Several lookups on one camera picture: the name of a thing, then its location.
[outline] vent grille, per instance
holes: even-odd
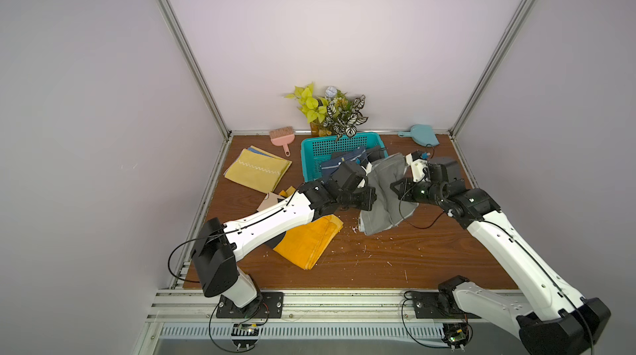
[[[408,330],[418,340],[441,340],[441,323],[417,323]],[[245,335],[243,331],[233,329],[228,323],[212,323],[211,334],[215,339],[229,338],[230,335]],[[275,340],[316,340],[316,339],[353,339],[367,340],[404,340],[411,338],[401,323],[272,323],[259,327],[254,338]],[[209,339],[207,323],[165,323],[161,338],[204,338]]]

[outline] pink brush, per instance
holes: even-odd
[[[272,144],[282,146],[285,150],[285,155],[289,156],[290,148],[287,144],[294,142],[294,129],[290,126],[272,130],[270,131],[270,139],[272,140]]]

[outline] black cable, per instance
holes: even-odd
[[[408,328],[406,328],[406,323],[404,323],[404,304],[407,301],[409,301],[409,300],[414,301],[412,298],[405,298],[404,301],[402,301],[402,308],[400,309],[400,316],[402,317],[402,325],[404,325],[404,330],[406,330],[406,334],[408,334],[408,336],[411,337],[413,339],[413,341],[415,341],[416,343],[420,344],[423,347],[434,348],[434,349],[448,349],[449,347],[447,347],[447,346],[436,347],[434,345],[423,344],[423,343],[419,342],[415,337],[413,337],[413,335],[411,335],[411,332],[408,330]]]
[[[430,158],[433,158],[433,157],[435,156],[435,147],[434,147],[433,145],[431,145],[431,144],[426,144],[426,145],[424,146],[424,150],[426,150],[426,149],[428,149],[428,148],[431,148],[431,149],[433,150],[433,153],[431,153],[431,157],[430,157]]]
[[[387,148],[380,148],[380,149],[376,149],[375,151],[371,151],[369,153],[366,154],[366,156],[364,157],[364,159],[362,159],[360,161],[360,164],[362,164],[363,161],[367,160],[369,158],[369,156],[371,156],[371,153],[376,153],[376,152],[382,152],[382,151],[387,151]]]
[[[468,326],[468,341],[466,342],[466,345],[468,345],[473,341],[473,327],[468,322],[466,322],[466,326]]]
[[[499,226],[498,224],[495,224],[495,223],[492,223],[492,222],[486,221],[486,220],[475,220],[475,221],[481,221],[483,223],[492,224],[492,225],[496,226],[497,228],[499,228],[499,230],[501,230],[503,233],[508,235],[508,237],[511,240],[513,240],[514,243],[516,243],[517,246],[519,246],[521,248],[521,250],[523,250],[525,252],[525,254],[527,254],[532,261],[534,261],[534,263],[539,267],[539,269],[541,269],[541,271],[543,271],[545,276],[547,276],[548,279],[550,280],[550,282],[552,282],[552,285],[554,285],[554,287],[556,287],[556,289],[559,290],[559,293],[561,295],[563,295],[563,297],[567,300],[567,302],[570,303],[570,305],[572,305],[572,308],[574,308],[576,313],[579,314],[579,316],[581,317],[581,321],[583,321],[583,326],[585,327],[586,333],[588,334],[588,337],[590,337],[590,355],[594,355],[594,337],[592,335],[592,329],[590,329],[590,326],[588,325],[587,321],[583,317],[583,314],[581,313],[581,311],[579,311],[579,309],[576,307],[576,305],[574,305],[572,300],[570,300],[570,298],[563,292],[563,289],[561,289],[561,287],[557,284],[557,282],[555,282],[552,279],[552,276],[550,276],[550,274],[543,268],[543,266],[541,266],[541,264],[539,264],[539,262],[536,260],[536,258],[533,257],[530,254],[530,252],[521,245],[521,243],[517,242],[517,240],[515,240],[512,235],[510,235],[508,232],[506,232],[504,228],[501,228],[501,226]]]
[[[172,250],[172,252],[171,252],[171,253],[170,253],[170,255],[168,256],[168,272],[170,272],[170,274],[171,274],[172,276],[174,276],[175,278],[177,278],[177,279],[179,279],[179,280],[183,280],[184,282],[200,283],[198,280],[183,279],[183,278],[181,278],[181,277],[177,276],[177,275],[176,275],[176,274],[172,271],[172,269],[170,268],[170,260],[172,259],[172,255],[174,255],[174,252],[175,252],[175,251],[177,251],[177,249],[179,249],[181,246],[183,246],[183,245],[185,245],[185,244],[187,244],[187,243],[190,243],[190,242],[194,242],[195,240],[199,240],[199,239],[208,239],[208,238],[210,238],[210,237],[211,237],[211,236],[209,235],[209,236],[202,236],[202,237],[195,238],[195,239],[189,239],[189,240],[186,240],[185,242],[183,242],[182,244],[180,244],[179,246],[177,246],[176,248],[174,248],[174,250]]]
[[[291,198],[292,198],[292,197],[294,197],[294,193],[292,193],[292,194],[291,194],[291,196],[290,196],[290,200],[288,200],[288,202],[287,202],[287,204],[285,205],[285,207],[286,207],[288,204],[290,204]],[[258,224],[258,223],[260,223],[260,222],[262,222],[262,221],[265,221],[265,220],[266,220],[266,219],[268,219],[269,217],[272,217],[272,216],[274,216],[275,214],[277,214],[277,213],[279,213],[279,212],[283,211],[283,209],[284,209],[285,207],[279,208],[278,210],[276,210],[275,212],[273,212],[273,213],[272,213],[272,214],[270,214],[269,216],[263,217],[263,218],[261,218],[260,220],[258,220],[258,221],[256,221],[256,222],[254,222],[254,223],[251,223],[251,224],[248,224],[248,225],[242,226],[242,227],[241,227],[241,228],[239,228],[239,229],[235,229],[235,230],[228,231],[228,232],[223,232],[223,233],[220,233],[220,234],[218,234],[218,235],[202,236],[202,237],[198,237],[198,238],[195,238],[195,239],[189,239],[189,240],[186,240],[185,242],[183,242],[182,244],[179,244],[179,246],[177,246],[176,248],[174,248],[174,249],[172,250],[172,252],[170,253],[170,255],[168,256],[168,272],[170,272],[170,274],[171,274],[172,276],[174,276],[175,278],[177,278],[177,279],[179,279],[179,280],[183,280],[184,282],[190,282],[190,283],[200,283],[198,280],[183,279],[183,278],[181,278],[181,277],[177,276],[177,275],[176,275],[176,274],[172,271],[172,269],[170,268],[170,261],[171,261],[171,259],[172,259],[172,256],[174,255],[174,252],[175,252],[175,251],[177,251],[177,249],[179,249],[181,246],[183,246],[183,245],[185,245],[185,244],[187,244],[187,243],[194,242],[195,240],[199,240],[199,239],[210,239],[210,240],[208,240],[208,241],[205,243],[205,244],[208,244],[211,240],[214,240],[214,239],[216,239],[216,238],[219,238],[219,237],[221,237],[221,236],[223,236],[223,235],[227,235],[227,234],[229,234],[229,233],[234,233],[234,232],[239,232],[239,231],[241,231],[241,230],[243,230],[243,229],[249,228],[249,227],[250,227],[250,226],[252,226],[252,225],[256,225],[256,224]]]
[[[409,222],[409,220],[407,220],[406,218],[404,218],[404,216],[402,215],[402,200],[404,199],[404,197],[406,196],[406,194],[407,194],[407,193],[409,193],[409,192],[410,192],[413,188],[415,188],[415,185],[413,185],[413,186],[411,187],[411,189],[409,189],[408,191],[404,192],[404,194],[402,195],[402,197],[401,197],[401,198],[400,198],[400,200],[399,200],[399,203],[397,204],[397,211],[399,212],[399,216],[400,216],[400,217],[402,217],[402,220],[404,220],[404,221],[405,221],[407,224],[409,224],[410,226],[412,226],[412,227],[414,227],[414,228],[417,228],[417,229],[419,229],[419,230],[427,230],[427,229],[429,229],[430,227],[432,227],[433,225],[435,225],[435,223],[437,222],[437,220],[439,220],[439,219],[440,219],[441,215],[442,215],[442,214],[444,214],[444,212],[442,211],[442,212],[440,213],[440,215],[439,215],[439,216],[435,217],[435,220],[433,220],[433,223],[432,223],[432,224],[430,224],[430,225],[428,225],[428,226],[416,226],[416,225],[411,224],[411,223]]]
[[[210,341],[212,341],[214,346],[220,349],[221,351],[229,352],[231,354],[242,354],[243,352],[252,351],[256,347],[255,345],[252,345],[251,348],[248,348],[244,351],[239,351],[238,349],[236,351],[230,351],[229,349],[225,349],[221,347],[219,344],[216,343],[216,341],[214,341],[214,339],[212,338],[212,316],[214,316],[214,313],[216,312],[216,309],[218,307],[219,307],[219,303],[216,303],[216,306],[214,307],[214,311],[212,311],[212,313],[210,314],[210,320],[207,322],[207,335],[210,337]]]
[[[252,345],[251,348],[243,350],[243,351],[230,351],[229,349],[225,349],[221,346],[219,346],[219,344],[216,343],[216,341],[214,341],[214,339],[212,338],[212,316],[214,316],[214,314],[216,313],[216,309],[219,307],[219,303],[216,304],[216,306],[214,307],[214,310],[212,311],[212,313],[210,314],[210,319],[207,322],[207,335],[210,337],[210,341],[212,341],[212,343],[214,344],[215,347],[217,347],[218,349],[220,349],[221,351],[225,351],[225,352],[230,352],[232,354],[242,354],[243,352],[247,352],[247,351],[252,351],[255,347],[256,347],[256,343],[254,343],[254,345]],[[265,318],[265,322],[260,323],[260,324],[256,324],[256,326],[263,326],[265,323],[267,323],[267,321],[270,320],[270,308],[267,306],[266,303],[261,303],[261,305],[265,305],[265,308],[267,310],[266,313],[266,318]],[[258,313],[258,311],[261,309],[261,306],[258,306],[258,309],[256,310],[256,312],[254,313],[254,315],[256,315]],[[249,321],[250,319],[252,319],[254,317],[254,315],[252,315],[249,319],[247,319],[246,321],[243,321],[241,323],[239,323],[239,325],[242,325],[243,323]]]

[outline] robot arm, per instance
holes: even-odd
[[[391,185],[402,200],[440,206],[479,240],[517,283],[528,303],[482,289],[464,277],[440,285],[440,303],[453,313],[479,315],[519,338],[535,354],[580,354],[596,342],[610,316],[585,299],[526,243],[485,191],[466,189],[456,160],[407,156],[413,178]]]
[[[375,188],[365,186],[364,178],[366,172],[360,165],[343,163],[329,177],[302,184],[288,199],[261,212],[225,224],[218,218],[207,221],[191,253],[203,294],[226,296],[243,314],[251,315],[262,297],[236,262],[291,228],[333,214],[338,208],[371,210]]]

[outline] black mounting plate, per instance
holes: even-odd
[[[258,312],[252,316],[252,319],[267,318],[267,309],[270,310],[269,319],[280,319],[282,317],[283,293],[282,291],[262,291],[263,304],[267,307],[260,307]],[[226,296],[221,295],[219,306],[216,309],[216,317],[218,319],[246,319],[251,315],[243,315],[243,312]]]
[[[413,310],[417,319],[464,319],[464,315],[468,319],[481,319],[477,315],[464,312],[442,312],[437,306],[440,295],[437,291],[410,291],[409,294],[413,298]]]

